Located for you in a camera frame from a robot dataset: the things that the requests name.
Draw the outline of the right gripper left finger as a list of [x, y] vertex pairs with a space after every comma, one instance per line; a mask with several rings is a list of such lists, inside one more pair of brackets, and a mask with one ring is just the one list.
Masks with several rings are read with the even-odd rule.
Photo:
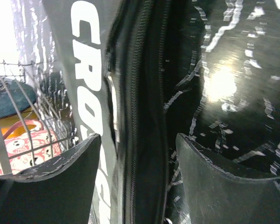
[[100, 147], [100, 135], [92, 134], [48, 161], [0, 176], [0, 224], [88, 223]]

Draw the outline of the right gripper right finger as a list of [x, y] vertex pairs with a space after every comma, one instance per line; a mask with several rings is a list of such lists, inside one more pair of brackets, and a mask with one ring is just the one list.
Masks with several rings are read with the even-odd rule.
[[193, 224], [280, 224], [280, 175], [234, 163], [183, 133], [175, 145]]

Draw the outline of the black racket bag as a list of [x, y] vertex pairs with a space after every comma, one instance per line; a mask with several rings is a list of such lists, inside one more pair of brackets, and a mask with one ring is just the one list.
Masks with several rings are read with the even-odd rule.
[[101, 136], [97, 224], [188, 224], [167, 111], [183, 0], [45, 0], [80, 141]]

